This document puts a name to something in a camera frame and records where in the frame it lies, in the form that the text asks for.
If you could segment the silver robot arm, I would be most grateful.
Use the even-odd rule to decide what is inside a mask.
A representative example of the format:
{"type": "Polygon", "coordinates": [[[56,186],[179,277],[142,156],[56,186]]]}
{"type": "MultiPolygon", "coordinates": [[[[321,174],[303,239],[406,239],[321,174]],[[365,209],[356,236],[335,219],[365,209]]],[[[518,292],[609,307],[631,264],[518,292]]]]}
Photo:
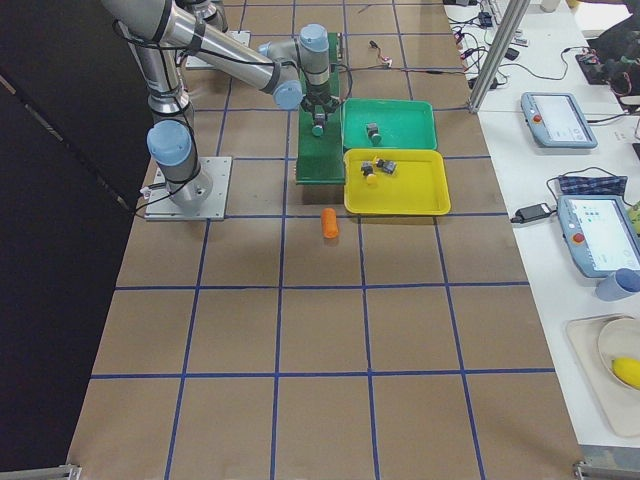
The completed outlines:
{"type": "Polygon", "coordinates": [[[163,176],[145,205],[146,219],[222,217],[230,162],[200,156],[193,105],[179,54],[201,59],[273,97],[282,110],[303,109],[321,124],[340,106],[330,87],[327,30],[302,28],[293,39],[253,50],[231,37],[220,1],[106,1],[114,29],[129,44],[148,90],[154,124],[146,143],[163,176]]]}
{"type": "Polygon", "coordinates": [[[223,33],[228,31],[227,16],[222,1],[180,0],[176,4],[197,19],[212,25],[223,33]]]}

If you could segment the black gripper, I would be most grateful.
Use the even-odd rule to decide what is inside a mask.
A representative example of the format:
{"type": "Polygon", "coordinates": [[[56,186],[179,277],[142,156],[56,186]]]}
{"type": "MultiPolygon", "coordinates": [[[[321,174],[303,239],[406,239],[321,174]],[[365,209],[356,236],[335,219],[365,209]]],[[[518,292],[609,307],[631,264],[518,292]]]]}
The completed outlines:
{"type": "Polygon", "coordinates": [[[300,103],[303,111],[309,113],[314,119],[322,118],[323,120],[327,120],[334,114],[340,105],[341,100],[338,97],[319,92],[307,92],[300,103]]]}

